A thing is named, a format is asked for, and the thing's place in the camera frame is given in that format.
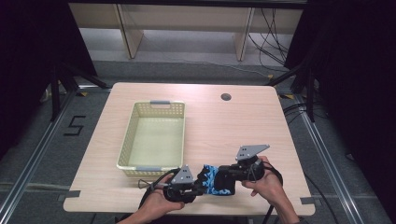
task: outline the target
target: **person's left hand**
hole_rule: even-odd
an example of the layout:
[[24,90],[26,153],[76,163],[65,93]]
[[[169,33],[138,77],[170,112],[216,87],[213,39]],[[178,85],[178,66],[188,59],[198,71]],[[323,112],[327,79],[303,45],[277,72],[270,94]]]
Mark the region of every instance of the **person's left hand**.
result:
[[[171,175],[165,177],[161,182],[166,182],[166,180],[168,180],[169,178],[171,178]],[[183,202],[169,202],[163,196],[162,189],[155,189],[150,193],[150,195],[147,197],[139,210],[137,210],[130,217],[124,219],[123,221],[125,222],[120,223],[149,223],[152,220],[164,216],[168,212],[180,210],[183,207]]]

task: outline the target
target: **aluminum rail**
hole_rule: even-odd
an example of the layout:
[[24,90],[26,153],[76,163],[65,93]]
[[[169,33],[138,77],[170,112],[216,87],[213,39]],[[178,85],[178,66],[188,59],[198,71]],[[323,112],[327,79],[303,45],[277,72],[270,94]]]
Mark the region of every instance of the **aluminum rail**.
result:
[[[304,101],[300,95],[296,95],[296,101],[298,104],[302,104]],[[358,207],[355,203],[355,200],[352,198],[347,185],[345,184],[343,178],[338,172],[337,167],[335,166],[334,161],[332,160],[332,156],[329,153],[329,150],[326,148],[320,133],[317,129],[317,126],[314,122],[311,122],[311,119],[304,112],[302,114],[305,126],[314,141],[315,147],[317,148],[318,154],[322,163],[329,175],[330,180],[332,181],[332,185],[334,186],[335,192],[337,193],[341,205],[343,205],[346,216],[349,219],[350,223],[364,223],[361,217],[361,213],[358,210]]]
[[53,136],[55,135],[60,123],[62,122],[64,118],[64,112],[66,111],[70,103],[73,101],[75,95],[76,95],[75,91],[70,91],[66,94],[58,116],[55,118],[54,121],[52,121],[49,124],[49,127],[47,128],[46,132],[44,133],[37,147],[35,148],[35,151],[33,152],[29,161],[26,163],[25,167],[23,168],[23,171],[21,172],[17,181],[14,183],[7,197],[2,201],[0,207],[0,223],[6,224],[11,218],[11,215],[14,212],[15,208],[17,207],[18,202],[22,197],[22,194],[24,193],[27,185],[32,179],[35,170],[37,169],[39,163],[41,162],[44,154],[46,153],[50,145]]

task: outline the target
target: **plastic basket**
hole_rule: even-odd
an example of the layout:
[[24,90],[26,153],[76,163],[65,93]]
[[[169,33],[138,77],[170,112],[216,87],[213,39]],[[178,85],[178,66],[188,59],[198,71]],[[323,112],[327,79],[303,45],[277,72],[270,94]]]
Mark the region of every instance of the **plastic basket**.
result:
[[127,176],[159,176],[183,164],[185,104],[134,104],[117,167]]

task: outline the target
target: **wooden table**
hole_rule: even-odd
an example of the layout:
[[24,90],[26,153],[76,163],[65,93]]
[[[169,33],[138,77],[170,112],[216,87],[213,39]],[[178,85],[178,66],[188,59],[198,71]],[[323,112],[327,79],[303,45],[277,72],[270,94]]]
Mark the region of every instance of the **wooden table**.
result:
[[[222,100],[223,93],[232,99]],[[269,144],[260,155],[267,156],[283,175],[285,191],[297,214],[314,214],[313,204],[301,203],[301,198],[311,194],[274,88],[145,83],[114,85],[70,189],[80,190],[80,194],[66,198],[66,211],[137,210],[145,189],[137,188],[137,180],[127,177],[116,163],[134,103],[146,100],[185,102],[184,163],[195,177],[204,164],[235,163],[242,145]],[[200,196],[173,214],[262,216],[269,204],[260,196],[252,198],[250,192],[237,182],[234,196]]]

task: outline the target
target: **human hand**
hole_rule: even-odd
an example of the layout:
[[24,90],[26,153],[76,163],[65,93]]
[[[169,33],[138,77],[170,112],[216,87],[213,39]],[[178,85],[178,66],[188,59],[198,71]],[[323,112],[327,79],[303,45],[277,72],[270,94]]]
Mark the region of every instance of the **human hand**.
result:
[[[264,162],[265,167],[271,168],[267,157],[262,156],[259,157],[259,159]],[[265,170],[264,176],[260,180],[256,182],[244,180],[242,181],[242,185],[245,188],[253,189],[250,194],[252,197],[260,194],[270,204],[276,203],[276,200],[279,198],[279,196],[286,196],[282,184],[280,183],[277,176],[272,171],[267,169]]]
[[[265,167],[271,168],[265,156],[259,157],[259,159],[264,162]],[[256,182],[244,180],[242,185],[245,188],[253,189],[250,194],[252,197],[260,194],[266,199],[276,209],[282,223],[297,223],[300,221],[285,190],[283,190],[282,184],[271,170],[265,169],[265,174],[260,180]]]
[[[166,182],[171,175],[165,177],[161,182]],[[160,218],[168,212],[180,210],[184,207],[184,203],[172,203],[165,199],[162,189],[155,189],[150,193],[142,207],[125,218],[121,224],[143,224],[150,223],[152,220]]]

